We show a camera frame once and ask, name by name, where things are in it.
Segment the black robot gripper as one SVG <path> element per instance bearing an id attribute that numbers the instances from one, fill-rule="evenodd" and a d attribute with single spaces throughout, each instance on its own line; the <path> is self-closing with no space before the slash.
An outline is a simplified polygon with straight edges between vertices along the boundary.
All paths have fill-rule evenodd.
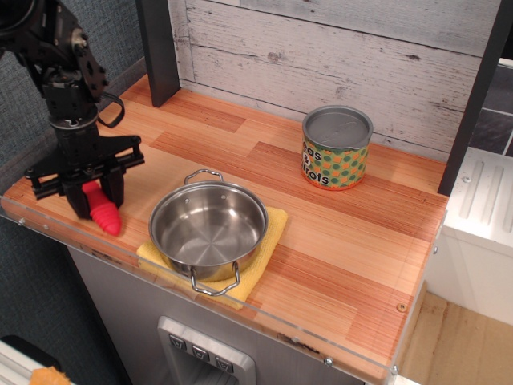
<path id="1" fill-rule="evenodd" d="M 54 194 L 65 195 L 81 219 L 91 219 L 83 185 L 98 181 L 117 208 L 124 202 L 124 174 L 144 162 L 139 136 L 101 136 L 95 122 L 79 128 L 66 128 L 60 121 L 55 127 L 57 148 L 43 160 L 29 167 L 30 180 L 38 199 Z"/>

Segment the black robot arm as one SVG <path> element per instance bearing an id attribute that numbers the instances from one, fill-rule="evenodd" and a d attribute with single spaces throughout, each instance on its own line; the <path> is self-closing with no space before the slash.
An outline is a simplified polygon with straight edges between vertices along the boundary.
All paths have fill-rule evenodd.
<path id="1" fill-rule="evenodd" d="M 123 176 L 144 162 L 139 136 L 101 136 L 102 99 L 123 105 L 105 91 L 105 69 L 95 60 L 77 18 L 60 1 L 3 1 L 1 51 L 14 54 L 45 99 L 56 149 L 25 171 L 38 199 L 65 196 L 83 219 L 100 197 L 119 208 Z"/>

